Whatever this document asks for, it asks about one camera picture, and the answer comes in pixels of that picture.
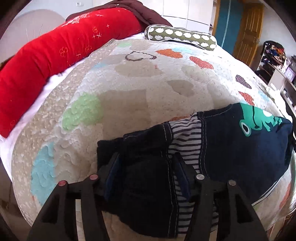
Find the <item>olive cloud patterned bolster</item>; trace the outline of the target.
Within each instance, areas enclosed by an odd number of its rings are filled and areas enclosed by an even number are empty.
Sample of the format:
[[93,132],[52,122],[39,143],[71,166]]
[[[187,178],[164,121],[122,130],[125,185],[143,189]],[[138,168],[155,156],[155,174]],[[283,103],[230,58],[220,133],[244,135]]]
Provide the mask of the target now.
[[188,43],[207,51],[213,51],[217,47],[216,38],[209,33],[189,31],[167,25],[149,25],[144,31],[144,36],[151,41]]

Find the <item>dark maroon garment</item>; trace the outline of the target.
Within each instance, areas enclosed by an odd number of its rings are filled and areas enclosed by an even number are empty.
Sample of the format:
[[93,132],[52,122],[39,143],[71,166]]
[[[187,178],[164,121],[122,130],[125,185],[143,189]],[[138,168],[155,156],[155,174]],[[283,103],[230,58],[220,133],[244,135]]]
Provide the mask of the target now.
[[110,1],[104,5],[95,6],[93,8],[69,15],[65,21],[72,20],[73,18],[80,16],[82,14],[90,13],[101,9],[111,8],[124,8],[131,11],[136,16],[136,18],[146,27],[153,24],[160,24],[172,27],[172,25],[156,11],[147,8],[140,1],[133,0]]

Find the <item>cluttered white shelf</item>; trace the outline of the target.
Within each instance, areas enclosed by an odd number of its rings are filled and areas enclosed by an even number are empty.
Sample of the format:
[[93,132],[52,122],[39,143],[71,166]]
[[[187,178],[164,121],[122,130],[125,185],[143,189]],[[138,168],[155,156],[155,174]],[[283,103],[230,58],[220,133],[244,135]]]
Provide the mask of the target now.
[[274,41],[266,41],[255,74],[270,88],[278,90],[295,110],[295,56],[288,59],[284,47]]

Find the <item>navy striped child pants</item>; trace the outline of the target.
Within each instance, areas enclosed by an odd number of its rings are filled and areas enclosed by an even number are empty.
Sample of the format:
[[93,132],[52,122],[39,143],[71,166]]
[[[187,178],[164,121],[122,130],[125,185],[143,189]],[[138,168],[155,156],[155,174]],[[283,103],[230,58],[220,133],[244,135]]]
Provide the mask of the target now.
[[174,157],[194,174],[236,181],[255,203],[288,169],[292,140],[289,120],[244,103],[101,140],[97,144],[99,171],[118,155],[107,177],[102,210],[117,215],[141,235],[184,235],[194,202]]

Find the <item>round white headboard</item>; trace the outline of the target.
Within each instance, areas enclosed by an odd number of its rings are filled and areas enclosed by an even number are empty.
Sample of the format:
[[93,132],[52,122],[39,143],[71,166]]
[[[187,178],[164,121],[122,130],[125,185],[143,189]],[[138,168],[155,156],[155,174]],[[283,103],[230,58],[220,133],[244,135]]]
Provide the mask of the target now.
[[65,19],[49,9],[29,11],[11,22],[0,40],[1,62],[14,56],[27,42],[55,29]]

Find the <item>heart patterned quilt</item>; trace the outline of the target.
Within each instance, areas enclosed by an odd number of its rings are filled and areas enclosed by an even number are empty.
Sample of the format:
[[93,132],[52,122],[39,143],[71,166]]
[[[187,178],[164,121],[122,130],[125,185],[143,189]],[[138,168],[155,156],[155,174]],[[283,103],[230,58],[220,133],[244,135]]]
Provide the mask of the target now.
[[[292,123],[280,95],[222,50],[144,39],[110,41],[51,91],[16,141],[13,184],[23,216],[33,226],[60,181],[76,183],[97,173],[99,141],[235,103]],[[266,234],[295,194],[294,131],[292,147],[288,169],[276,185],[260,201],[247,198]],[[141,235],[117,215],[103,210],[102,215],[109,240],[185,240],[187,234]],[[78,240],[85,240],[80,200],[76,226]]]

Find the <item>white glossy wardrobe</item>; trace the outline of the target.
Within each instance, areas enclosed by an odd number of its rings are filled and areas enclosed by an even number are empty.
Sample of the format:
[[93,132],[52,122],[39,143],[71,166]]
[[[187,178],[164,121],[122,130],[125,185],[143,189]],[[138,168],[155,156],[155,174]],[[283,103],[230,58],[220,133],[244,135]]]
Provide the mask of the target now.
[[142,0],[174,27],[211,33],[220,1],[214,0]]

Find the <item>long red pillow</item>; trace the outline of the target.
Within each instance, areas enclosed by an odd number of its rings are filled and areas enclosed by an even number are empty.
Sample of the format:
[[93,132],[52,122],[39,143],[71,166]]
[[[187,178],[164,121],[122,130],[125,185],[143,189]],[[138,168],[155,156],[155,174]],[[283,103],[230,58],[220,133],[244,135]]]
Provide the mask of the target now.
[[1,70],[1,136],[9,136],[51,76],[109,40],[124,39],[141,30],[131,11],[101,9],[77,16],[25,44]]

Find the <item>wooden door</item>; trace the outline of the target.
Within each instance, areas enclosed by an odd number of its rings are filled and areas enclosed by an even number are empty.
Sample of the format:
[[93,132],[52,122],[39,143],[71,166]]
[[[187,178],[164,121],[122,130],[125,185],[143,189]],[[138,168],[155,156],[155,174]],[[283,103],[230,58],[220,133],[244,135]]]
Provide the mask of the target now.
[[233,57],[251,66],[262,32],[264,5],[247,3],[244,5],[239,33],[233,50]]

